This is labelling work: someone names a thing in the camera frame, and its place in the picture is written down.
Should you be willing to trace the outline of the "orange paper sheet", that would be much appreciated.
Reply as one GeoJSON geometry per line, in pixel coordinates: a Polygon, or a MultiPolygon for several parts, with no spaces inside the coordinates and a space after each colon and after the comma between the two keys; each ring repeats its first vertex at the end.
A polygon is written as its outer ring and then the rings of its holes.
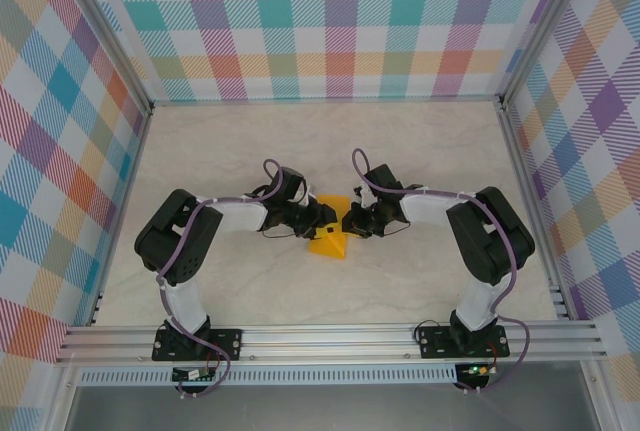
{"type": "Polygon", "coordinates": [[[331,207],[336,214],[334,232],[328,237],[310,241],[309,251],[316,255],[344,259],[347,248],[347,235],[342,230],[342,219],[350,210],[350,199],[347,196],[321,194],[317,197],[320,204],[331,207]]]}

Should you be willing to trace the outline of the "grey metal panel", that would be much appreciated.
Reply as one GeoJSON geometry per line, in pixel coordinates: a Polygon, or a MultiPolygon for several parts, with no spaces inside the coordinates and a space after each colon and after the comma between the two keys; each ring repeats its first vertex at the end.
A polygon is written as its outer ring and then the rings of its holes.
{"type": "Polygon", "coordinates": [[[229,386],[201,399],[168,387],[83,387],[65,431],[601,431],[578,392],[450,386],[229,386]]]}

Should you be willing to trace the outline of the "wide aluminium mounting rail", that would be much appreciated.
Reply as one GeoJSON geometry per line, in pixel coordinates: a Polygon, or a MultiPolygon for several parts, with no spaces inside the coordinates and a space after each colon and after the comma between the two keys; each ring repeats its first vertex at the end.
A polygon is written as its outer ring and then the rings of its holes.
{"type": "MultiPolygon", "coordinates": [[[[536,321],[526,327],[505,323],[514,362],[599,360],[604,343],[589,321],[536,321]]],[[[411,324],[248,326],[242,331],[239,362],[265,364],[391,363],[421,358],[412,339],[411,324]]],[[[76,327],[59,351],[58,364],[116,365],[153,363],[153,327],[76,327]]],[[[434,362],[472,362],[472,358],[425,359],[434,362]]]]}

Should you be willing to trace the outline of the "aluminium frame rail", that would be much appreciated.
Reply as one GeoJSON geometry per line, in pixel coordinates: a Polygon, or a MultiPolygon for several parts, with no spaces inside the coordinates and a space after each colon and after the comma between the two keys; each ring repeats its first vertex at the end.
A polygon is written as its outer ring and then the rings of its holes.
{"type": "Polygon", "coordinates": [[[109,273],[114,261],[118,240],[121,235],[127,208],[129,205],[132,191],[133,191],[136,174],[140,166],[140,161],[144,152],[144,147],[147,141],[147,137],[151,127],[151,121],[153,119],[154,114],[155,114],[155,105],[152,104],[150,111],[147,113],[147,115],[143,120],[143,126],[141,129],[141,135],[140,135],[138,147],[134,154],[134,159],[132,161],[132,164],[127,176],[126,187],[124,188],[123,200],[120,207],[118,208],[118,213],[116,214],[116,218],[114,221],[114,229],[111,235],[111,239],[109,242],[109,247],[107,250],[104,263],[102,264],[102,267],[100,268],[99,273],[97,274],[96,281],[94,282],[94,286],[91,290],[91,293],[89,294],[88,307],[81,321],[82,326],[92,326],[94,324],[94,319],[97,313],[99,312],[99,304],[104,296],[104,291],[106,289],[109,273]]]}
{"type": "Polygon", "coordinates": [[[531,233],[536,243],[537,254],[546,274],[552,302],[556,315],[560,320],[574,319],[574,309],[570,297],[566,297],[564,279],[559,270],[556,255],[544,226],[541,207],[537,201],[537,193],[532,178],[528,174],[524,154],[513,128],[512,119],[506,107],[495,103],[498,124],[505,141],[507,152],[514,168],[514,173],[530,223],[531,233]]]}
{"type": "Polygon", "coordinates": [[[496,95],[462,95],[462,96],[431,96],[431,97],[347,97],[347,98],[282,98],[282,99],[246,99],[246,100],[199,100],[199,101],[170,101],[156,100],[154,108],[164,107],[195,107],[195,106],[244,106],[244,105],[306,105],[306,104],[344,104],[344,103],[499,103],[500,96],[496,95]]]}

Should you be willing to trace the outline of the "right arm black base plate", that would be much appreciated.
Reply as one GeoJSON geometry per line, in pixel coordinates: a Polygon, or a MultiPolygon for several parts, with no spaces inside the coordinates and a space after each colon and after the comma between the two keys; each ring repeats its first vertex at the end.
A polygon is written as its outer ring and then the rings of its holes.
{"type": "Polygon", "coordinates": [[[506,331],[500,325],[474,332],[464,327],[423,326],[418,329],[416,337],[422,359],[510,356],[506,331]]]}

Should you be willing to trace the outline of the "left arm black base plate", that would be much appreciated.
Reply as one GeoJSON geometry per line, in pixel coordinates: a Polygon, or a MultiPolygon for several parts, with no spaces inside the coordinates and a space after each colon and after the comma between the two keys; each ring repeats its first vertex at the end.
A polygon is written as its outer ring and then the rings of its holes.
{"type": "MultiPolygon", "coordinates": [[[[240,329],[204,328],[195,333],[202,341],[223,350],[231,361],[238,361],[242,346],[240,329]]],[[[155,362],[186,362],[216,360],[216,353],[209,347],[180,333],[170,325],[163,325],[156,331],[151,360],[155,362]]]]}

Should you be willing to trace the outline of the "aluminium frame post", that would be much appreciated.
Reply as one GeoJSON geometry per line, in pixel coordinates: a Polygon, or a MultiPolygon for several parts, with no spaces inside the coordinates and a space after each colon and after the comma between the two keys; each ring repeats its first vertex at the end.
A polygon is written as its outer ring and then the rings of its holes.
{"type": "Polygon", "coordinates": [[[570,0],[526,0],[522,22],[516,26],[504,59],[504,73],[495,88],[495,108],[508,110],[555,30],[570,0]]]}
{"type": "Polygon", "coordinates": [[[149,115],[153,111],[152,100],[139,79],[128,55],[122,48],[106,14],[98,0],[78,0],[87,21],[95,31],[99,41],[104,45],[107,54],[113,60],[128,90],[149,115]]]}

